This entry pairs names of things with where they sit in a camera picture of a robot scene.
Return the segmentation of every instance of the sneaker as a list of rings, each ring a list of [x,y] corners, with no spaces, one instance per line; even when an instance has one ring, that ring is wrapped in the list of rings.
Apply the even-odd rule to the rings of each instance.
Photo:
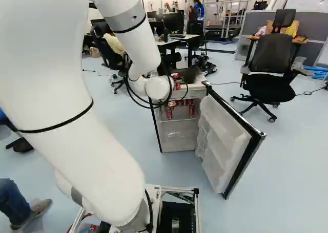
[[[37,219],[38,217],[45,214],[50,209],[51,205],[52,205],[52,200],[51,199],[38,201],[34,206],[31,207],[31,215],[27,218],[27,220],[25,220],[25,222],[23,222],[20,225],[11,224],[10,228],[13,231],[24,228],[31,221],[33,221],[34,219]]]

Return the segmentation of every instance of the cable on floor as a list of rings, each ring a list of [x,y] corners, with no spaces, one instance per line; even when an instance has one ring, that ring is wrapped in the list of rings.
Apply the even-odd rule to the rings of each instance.
[[[82,71],[84,71],[84,72],[92,72],[92,73],[97,73],[98,74],[98,76],[112,76],[113,77],[113,74],[100,74],[100,72],[99,71],[96,71],[96,70],[86,70],[86,69],[82,69]]]
[[[297,94],[297,95],[295,95],[295,96],[300,96],[300,95],[311,96],[314,92],[316,92],[316,91],[320,91],[320,90],[322,90],[322,89],[327,89],[327,86],[321,87],[321,88],[316,89],[316,90],[314,90],[314,91],[304,91],[303,93],[301,93],[301,94]]]
[[[223,85],[223,84],[230,84],[230,83],[237,83],[237,84],[240,84],[240,82],[227,82],[227,83],[210,83],[214,86],[220,86],[220,85]]]

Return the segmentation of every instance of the cubicle partition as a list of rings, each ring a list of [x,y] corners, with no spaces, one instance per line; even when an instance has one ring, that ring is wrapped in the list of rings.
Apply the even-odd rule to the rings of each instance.
[[[267,24],[267,20],[274,18],[275,11],[272,10],[251,11],[246,14],[236,51],[237,60],[246,59],[250,45],[247,37],[258,32]],[[328,13],[297,11],[295,20],[300,22],[297,34],[305,35],[309,39],[307,44],[301,46],[297,55],[307,58],[304,62],[306,66],[315,66],[327,43]]]

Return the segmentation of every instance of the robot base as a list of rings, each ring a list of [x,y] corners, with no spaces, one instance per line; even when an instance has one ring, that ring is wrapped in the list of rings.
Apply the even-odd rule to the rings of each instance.
[[[147,184],[146,190],[153,203],[154,227],[149,233],[201,233],[197,188],[186,189]],[[69,233],[78,233],[78,227],[85,213],[86,211],[81,208]],[[101,233],[122,233],[114,226],[109,227],[109,224],[105,228],[101,230]]]

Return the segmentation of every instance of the jeans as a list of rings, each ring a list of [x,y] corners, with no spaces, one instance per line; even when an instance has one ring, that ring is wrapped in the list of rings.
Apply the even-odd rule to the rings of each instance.
[[[9,218],[12,225],[21,225],[31,214],[30,204],[9,178],[0,178],[0,211]]]

